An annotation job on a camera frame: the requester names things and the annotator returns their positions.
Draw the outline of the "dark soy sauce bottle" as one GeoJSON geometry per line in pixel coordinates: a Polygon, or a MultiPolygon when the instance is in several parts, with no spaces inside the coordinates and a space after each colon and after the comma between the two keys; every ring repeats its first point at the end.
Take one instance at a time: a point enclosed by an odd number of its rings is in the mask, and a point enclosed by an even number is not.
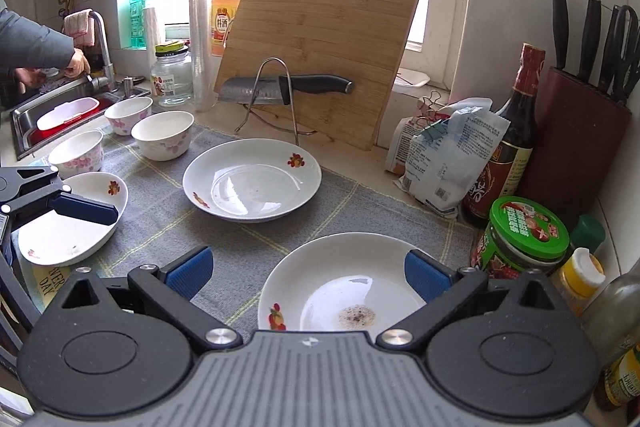
{"type": "Polygon", "coordinates": [[[463,218],[474,227],[485,228],[491,205],[513,195],[522,179],[537,140],[535,104],[545,57],[545,50],[523,44],[511,96],[498,112],[509,128],[462,200],[463,218]]]}

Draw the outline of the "floral bowl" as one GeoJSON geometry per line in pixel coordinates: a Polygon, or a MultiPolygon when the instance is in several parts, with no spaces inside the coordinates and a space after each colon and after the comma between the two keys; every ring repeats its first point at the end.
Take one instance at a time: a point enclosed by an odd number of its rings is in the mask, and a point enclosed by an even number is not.
{"type": "Polygon", "coordinates": [[[104,116],[116,135],[130,135],[132,128],[152,115],[153,100],[148,96],[127,98],[109,107],[104,116]]]}

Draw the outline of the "stained fruit plate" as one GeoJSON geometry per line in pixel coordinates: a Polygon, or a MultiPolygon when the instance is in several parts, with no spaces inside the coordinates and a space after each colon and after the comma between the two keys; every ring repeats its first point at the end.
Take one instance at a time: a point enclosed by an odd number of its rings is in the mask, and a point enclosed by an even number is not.
{"type": "Polygon", "coordinates": [[[382,333],[425,301],[407,283],[413,245],[382,234],[338,233],[299,246],[269,274],[257,323],[273,331],[382,333]]]}

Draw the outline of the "short plastic bag roll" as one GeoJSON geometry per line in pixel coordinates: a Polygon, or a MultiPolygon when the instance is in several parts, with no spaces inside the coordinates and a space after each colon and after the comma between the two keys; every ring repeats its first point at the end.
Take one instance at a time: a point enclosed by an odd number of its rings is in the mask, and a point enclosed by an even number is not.
{"type": "Polygon", "coordinates": [[[145,0],[143,9],[144,40],[149,67],[156,62],[155,48],[166,38],[164,13],[160,0],[145,0]]]}

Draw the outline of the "orange cooking wine jug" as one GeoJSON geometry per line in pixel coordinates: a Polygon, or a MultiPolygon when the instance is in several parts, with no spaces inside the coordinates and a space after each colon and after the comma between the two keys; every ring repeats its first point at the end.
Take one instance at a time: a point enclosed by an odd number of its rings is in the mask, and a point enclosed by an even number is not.
{"type": "Polygon", "coordinates": [[[239,4],[240,0],[210,0],[210,52],[213,56],[224,54],[224,43],[239,4]]]}

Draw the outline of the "white plastic powder bag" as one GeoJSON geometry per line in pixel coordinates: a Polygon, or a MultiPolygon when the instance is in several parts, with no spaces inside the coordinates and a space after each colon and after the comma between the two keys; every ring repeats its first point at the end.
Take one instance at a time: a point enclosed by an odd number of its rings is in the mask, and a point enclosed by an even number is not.
{"type": "Polygon", "coordinates": [[[489,98],[464,98],[413,135],[405,172],[396,181],[401,191],[439,216],[457,217],[460,202],[510,126],[491,105],[489,98]]]}

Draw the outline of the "black handled kitchen knife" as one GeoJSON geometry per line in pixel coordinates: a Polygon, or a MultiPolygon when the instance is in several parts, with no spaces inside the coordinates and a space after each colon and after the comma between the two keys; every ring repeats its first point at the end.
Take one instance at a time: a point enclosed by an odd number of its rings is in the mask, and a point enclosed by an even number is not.
{"type": "Polygon", "coordinates": [[[354,84],[350,80],[335,75],[293,75],[290,83],[285,75],[260,78],[258,81],[248,77],[233,77],[222,85],[219,100],[240,104],[254,101],[257,105],[290,105],[290,89],[310,94],[349,94],[352,87],[354,84]]]}

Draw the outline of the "clear glass oil bottle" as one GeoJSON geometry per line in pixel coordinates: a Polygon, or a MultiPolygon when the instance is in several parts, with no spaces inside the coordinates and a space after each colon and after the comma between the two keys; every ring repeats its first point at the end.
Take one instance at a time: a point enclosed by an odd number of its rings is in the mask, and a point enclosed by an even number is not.
{"type": "Polygon", "coordinates": [[[612,280],[582,314],[582,327],[601,367],[622,357],[639,342],[639,262],[612,280]]]}

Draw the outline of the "green dish soap bottle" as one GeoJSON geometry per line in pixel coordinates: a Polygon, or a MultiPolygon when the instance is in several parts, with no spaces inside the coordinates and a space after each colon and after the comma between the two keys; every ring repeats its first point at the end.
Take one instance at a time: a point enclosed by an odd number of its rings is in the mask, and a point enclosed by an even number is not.
{"type": "Polygon", "coordinates": [[[129,0],[130,46],[133,49],[145,47],[143,11],[146,0],[129,0]]]}

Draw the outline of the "glass jar with lid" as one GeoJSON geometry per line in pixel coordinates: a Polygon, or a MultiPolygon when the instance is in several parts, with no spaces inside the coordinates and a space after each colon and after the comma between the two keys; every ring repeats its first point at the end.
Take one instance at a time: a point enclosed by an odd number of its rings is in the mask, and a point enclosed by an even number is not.
{"type": "Polygon", "coordinates": [[[184,41],[171,41],[155,47],[151,67],[152,98],[160,107],[179,106],[193,96],[192,60],[184,41]]]}

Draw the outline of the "dark vinegar bottle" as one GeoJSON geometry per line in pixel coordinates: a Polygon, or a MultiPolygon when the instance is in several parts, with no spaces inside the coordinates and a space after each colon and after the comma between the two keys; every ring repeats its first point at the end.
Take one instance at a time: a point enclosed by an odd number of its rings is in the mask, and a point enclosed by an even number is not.
{"type": "Polygon", "coordinates": [[[601,373],[594,389],[597,405],[612,411],[638,398],[639,372],[639,345],[635,345],[601,373]]]}

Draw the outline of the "clipped red white bag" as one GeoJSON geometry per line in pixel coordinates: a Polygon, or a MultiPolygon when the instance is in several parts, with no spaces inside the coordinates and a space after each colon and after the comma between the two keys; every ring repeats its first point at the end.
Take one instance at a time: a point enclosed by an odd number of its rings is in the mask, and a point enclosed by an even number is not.
{"type": "Polygon", "coordinates": [[[462,98],[461,101],[446,105],[439,104],[439,95],[432,92],[418,101],[416,116],[400,118],[388,141],[385,170],[391,174],[402,176],[406,171],[411,140],[431,124],[447,120],[456,110],[478,106],[491,109],[490,98],[462,98]]]}

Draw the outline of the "green cap small bottle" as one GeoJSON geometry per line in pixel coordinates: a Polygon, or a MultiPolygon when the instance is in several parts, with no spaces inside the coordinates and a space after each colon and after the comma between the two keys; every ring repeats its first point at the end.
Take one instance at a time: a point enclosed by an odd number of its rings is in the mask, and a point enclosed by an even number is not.
{"type": "Polygon", "coordinates": [[[589,215],[581,215],[577,225],[570,232],[570,248],[586,248],[590,254],[595,254],[600,245],[605,241],[603,225],[589,215]]]}

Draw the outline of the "yellow cap spice jar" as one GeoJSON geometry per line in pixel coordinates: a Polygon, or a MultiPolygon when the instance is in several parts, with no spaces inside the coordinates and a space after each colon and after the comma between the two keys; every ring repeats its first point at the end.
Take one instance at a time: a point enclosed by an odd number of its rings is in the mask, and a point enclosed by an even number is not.
{"type": "Polygon", "coordinates": [[[550,277],[553,286],[579,317],[602,286],[605,274],[600,261],[586,247],[578,247],[550,277]]]}

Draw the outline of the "tall plastic wrap roll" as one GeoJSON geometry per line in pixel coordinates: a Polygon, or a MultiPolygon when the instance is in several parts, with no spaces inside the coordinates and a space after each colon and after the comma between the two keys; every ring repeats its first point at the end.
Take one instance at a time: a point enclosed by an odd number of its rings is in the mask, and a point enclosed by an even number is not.
{"type": "Polygon", "coordinates": [[[209,15],[210,0],[189,0],[193,100],[197,112],[207,112],[217,102],[219,62],[210,52],[209,15]]]}

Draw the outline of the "steel sink faucet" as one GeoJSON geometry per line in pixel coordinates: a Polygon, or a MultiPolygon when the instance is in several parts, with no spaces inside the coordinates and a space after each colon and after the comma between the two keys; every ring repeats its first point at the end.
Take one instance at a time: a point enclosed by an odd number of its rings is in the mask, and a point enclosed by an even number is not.
{"type": "Polygon", "coordinates": [[[117,90],[114,65],[111,59],[110,48],[108,47],[105,23],[102,15],[92,10],[91,16],[94,19],[94,27],[96,28],[96,43],[99,45],[103,60],[104,76],[96,78],[96,89],[102,89],[114,93],[117,90]]]}

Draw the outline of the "steel kitchen sink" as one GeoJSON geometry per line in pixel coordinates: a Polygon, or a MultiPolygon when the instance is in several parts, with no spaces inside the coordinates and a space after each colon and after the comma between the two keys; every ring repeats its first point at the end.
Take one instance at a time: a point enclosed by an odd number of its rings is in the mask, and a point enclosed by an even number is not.
{"type": "Polygon", "coordinates": [[[74,80],[15,107],[10,121],[16,158],[35,153],[118,102],[151,94],[131,78],[117,81],[114,91],[100,87],[102,80],[74,80]]]}

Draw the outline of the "white bowl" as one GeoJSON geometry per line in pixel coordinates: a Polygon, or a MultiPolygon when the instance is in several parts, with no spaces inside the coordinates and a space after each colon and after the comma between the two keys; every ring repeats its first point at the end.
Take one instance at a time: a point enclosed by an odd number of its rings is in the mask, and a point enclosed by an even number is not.
{"type": "Polygon", "coordinates": [[[131,129],[140,154],[149,160],[173,160],[188,150],[195,118],[183,110],[170,110],[142,119],[131,129]]]}
{"type": "Polygon", "coordinates": [[[81,173],[100,171],[103,166],[103,132],[90,130],[71,136],[51,150],[48,163],[58,169],[62,179],[81,173]]]}

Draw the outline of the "pink checked dish cloth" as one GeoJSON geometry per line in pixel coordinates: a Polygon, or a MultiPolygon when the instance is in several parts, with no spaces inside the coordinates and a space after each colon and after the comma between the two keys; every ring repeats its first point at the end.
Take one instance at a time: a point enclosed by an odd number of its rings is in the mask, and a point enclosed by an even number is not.
{"type": "Polygon", "coordinates": [[[91,16],[92,9],[68,14],[64,18],[63,31],[74,40],[76,48],[94,46],[96,44],[96,28],[91,16]]]}

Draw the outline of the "bamboo cutting board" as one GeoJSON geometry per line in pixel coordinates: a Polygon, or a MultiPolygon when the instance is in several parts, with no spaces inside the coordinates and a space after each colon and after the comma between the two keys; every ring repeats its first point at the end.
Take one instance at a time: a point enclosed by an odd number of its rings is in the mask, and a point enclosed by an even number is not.
{"type": "Polygon", "coordinates": [[[332,74],[349,94],[297,92],[265,112],[370,150],[419,0],[241,0],[216,85],[232,77],[332,74]]]}

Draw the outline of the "person at sink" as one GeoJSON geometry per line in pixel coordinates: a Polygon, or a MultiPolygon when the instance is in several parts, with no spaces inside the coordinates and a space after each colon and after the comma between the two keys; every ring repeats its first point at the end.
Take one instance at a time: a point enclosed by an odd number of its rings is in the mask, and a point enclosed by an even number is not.
{"type": "Polygon", "coordinates": [[[84,52],[58,31],[55,0],[1,0],[1,107],[37,92],[46,68],[67,78],[89,72],[84,52]]]}

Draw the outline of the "large fruit plate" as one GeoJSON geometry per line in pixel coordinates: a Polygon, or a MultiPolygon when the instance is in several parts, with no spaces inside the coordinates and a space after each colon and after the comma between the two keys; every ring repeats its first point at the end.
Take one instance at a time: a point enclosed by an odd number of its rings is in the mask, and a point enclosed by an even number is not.
{"type": "Polygon", "coordinates": [[[114,234],[128,204],[123,179],[108,172],[86,172],[66,183],[73,193],[111,204],[118,210],[114,225],[99,225],[49,211],[13,234],[14,248],[26,261],[40,267],[66,267],[96,253],[114,234]]]}

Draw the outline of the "white colander basket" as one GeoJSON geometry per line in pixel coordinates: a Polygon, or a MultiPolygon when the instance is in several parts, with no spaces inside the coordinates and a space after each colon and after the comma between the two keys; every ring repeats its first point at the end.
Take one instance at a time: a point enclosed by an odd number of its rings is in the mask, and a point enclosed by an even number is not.
{"type": "Polygon", "coordinates": [[[99,105],[100,102],[96,98],[91,98],[91,96],[62,103],[42,115],[37,120],[37,128],[42,132],[58,129],[66,124],[78,121],[82,116],[98,108],[99,105]]]}

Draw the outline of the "dark red knife block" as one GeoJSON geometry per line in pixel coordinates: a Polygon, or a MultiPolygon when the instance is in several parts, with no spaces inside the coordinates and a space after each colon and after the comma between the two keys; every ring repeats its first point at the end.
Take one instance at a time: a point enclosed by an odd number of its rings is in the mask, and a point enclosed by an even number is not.
{"type": "Polygon", "coordinates": [[[538,143],[518,195],[553,211],[567,228],[594,203],[631,120],[627,101],[639,81],[639,15],[612,9],[600,39],[600,0],[588,0],[576,74],[567,68],[566,0],[552,0],[555,64],[539,88],[538,143]]]}

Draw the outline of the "green lid sauce jar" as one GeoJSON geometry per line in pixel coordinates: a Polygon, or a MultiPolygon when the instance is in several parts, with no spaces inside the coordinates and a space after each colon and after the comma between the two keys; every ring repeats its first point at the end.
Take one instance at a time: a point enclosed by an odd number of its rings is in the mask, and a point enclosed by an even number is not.
{"type": "Polygon", "coordinates": [[[514,280],[527,270],[551,272],[570,247],[570,234],[553,212],[532,200],[502,196],[474,246],[470,265],[493,279],[514,280]]]}

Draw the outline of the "red wash basin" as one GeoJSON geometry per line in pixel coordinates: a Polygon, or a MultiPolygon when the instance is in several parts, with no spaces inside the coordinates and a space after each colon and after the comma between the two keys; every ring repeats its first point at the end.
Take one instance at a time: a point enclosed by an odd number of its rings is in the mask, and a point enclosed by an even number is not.
{"type": "Polygon", "coordinates": [[[58,104],[36,120],[36,127],[27,139],[28,144],[36,145],[44,140],[54,138],[70,129],[74,124],[102,114],[113,104],[114,102],[107,100],[107,98],[93,98],[92,96],[58,104]]]}

